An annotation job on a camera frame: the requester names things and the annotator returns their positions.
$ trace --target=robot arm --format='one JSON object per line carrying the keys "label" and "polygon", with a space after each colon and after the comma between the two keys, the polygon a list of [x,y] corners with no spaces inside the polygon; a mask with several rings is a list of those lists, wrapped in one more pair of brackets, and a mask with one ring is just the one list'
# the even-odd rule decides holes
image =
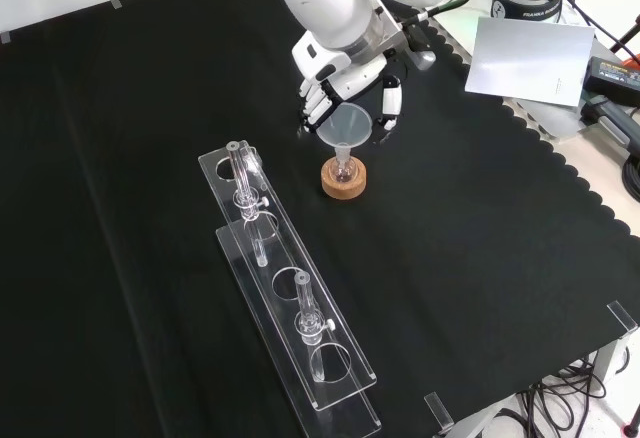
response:
{"label": "robot arm", "polygon": [[[300,88],[303,124],[319,126],[342,101],[368,89],[386,66],[385,52],[407,47],[402,27],[380,0],[284,0],[308,31],[293,57],[304,77]],[[397,0],[416,7],[440,0]],[[380,121],[390,128],[400,114],[399,80],[385,76]]]}

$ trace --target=black tablecloth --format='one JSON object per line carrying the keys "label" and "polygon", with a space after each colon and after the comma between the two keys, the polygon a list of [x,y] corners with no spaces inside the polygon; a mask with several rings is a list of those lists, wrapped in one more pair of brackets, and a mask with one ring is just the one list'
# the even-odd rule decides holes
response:
{"label": "black tablecloth", "polygon": [[365,194],[341,203],[319,186],[331,151],[297,135],[302,29],[281,0],[122,3],[0,49],[0,434],[298,433],[214,235],[197,158],[230,140],[258,148],[376,372],[384,436],[436,431],[430,392],[459,420],[621,336],[614,300],[640,316],[637,240],[500,100],[464,92],[432,31],[437,63],[409,71],[397,130],[356,152]]}

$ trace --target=acrylic test tube rack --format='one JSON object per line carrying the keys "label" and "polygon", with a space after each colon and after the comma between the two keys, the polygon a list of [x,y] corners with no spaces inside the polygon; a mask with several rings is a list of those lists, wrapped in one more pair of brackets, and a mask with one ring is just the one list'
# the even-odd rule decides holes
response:
{"label": "acrylic test tube rack", "polygon": [[377,432],[381,424],[364,393],[376,375],[257,151],[232,141],[199,161],[228,223],[216,232],[220,245],[306,436],[363,438]]}

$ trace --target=funnel stem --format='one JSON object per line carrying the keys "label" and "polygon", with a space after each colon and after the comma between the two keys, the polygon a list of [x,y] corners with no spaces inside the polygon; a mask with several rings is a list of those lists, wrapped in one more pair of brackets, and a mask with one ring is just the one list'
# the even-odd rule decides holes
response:
{"label": "funnel stem", "polygon": [[335,150],[336,150],[336,160],[338,160],[338,167],[340,169],[343,169],[345,166],[347,166],[347,162],[351,157],[351,149],[340,147],[340,148],[336,148]]}

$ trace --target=white paper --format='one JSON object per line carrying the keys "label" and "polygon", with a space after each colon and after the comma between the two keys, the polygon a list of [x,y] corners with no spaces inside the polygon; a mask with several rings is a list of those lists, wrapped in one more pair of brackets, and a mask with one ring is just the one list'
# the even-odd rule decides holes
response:
{"label": "white paper", "polygon": [[466,91],[577,106],[594,30],[480,18]]}

